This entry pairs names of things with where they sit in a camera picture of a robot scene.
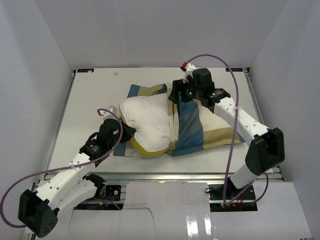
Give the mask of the white pillow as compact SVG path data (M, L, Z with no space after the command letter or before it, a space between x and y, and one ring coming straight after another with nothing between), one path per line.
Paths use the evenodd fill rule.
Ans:
M156 157L169 150L171 118L165 93L129 97L120 103L119 111L124 123L135 129L131 143L142 157Z

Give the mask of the checkered blue beige pillowcase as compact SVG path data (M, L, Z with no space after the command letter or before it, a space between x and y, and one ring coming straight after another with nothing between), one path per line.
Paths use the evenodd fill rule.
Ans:
M170 83L152 87L131 85L127 98L166 94L172 91ZM202 150L229 145L233 138L233 127L201 105L199 100L174 104L168 100L170 117L170 144L165 154L182 156ZM121 143L114 151L115 156L141 156L133 147L131 140Z

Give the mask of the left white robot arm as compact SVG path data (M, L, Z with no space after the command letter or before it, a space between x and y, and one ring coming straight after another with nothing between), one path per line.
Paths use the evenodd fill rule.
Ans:
M62 170L36 190L25 190L19 199L18 219L37 237L46 237L58 218L78 204L105 196L102 177L92 171L136 130L122 120L106 119L79 149L68 169Z

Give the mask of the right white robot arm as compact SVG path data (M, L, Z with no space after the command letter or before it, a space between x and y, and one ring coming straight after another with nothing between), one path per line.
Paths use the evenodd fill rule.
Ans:
M283 132L277 127L267 127L241 109L226 90L215 87L207 68L187 67L184 78L173 81L168 99L174 104L200 101L203 107L232 125L248 145L243 166L225 177L223 198L238 199L260 175L285 160Z

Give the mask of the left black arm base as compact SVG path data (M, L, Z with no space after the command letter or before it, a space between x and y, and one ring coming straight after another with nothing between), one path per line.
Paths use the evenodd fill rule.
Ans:
M121 185L107 184L106 180L97 174L85 175L81 183L85 183L86 186L92 183L94 186L94 194L90 194L89 198L84 200L85 202L100 200L119 201L121 199Z

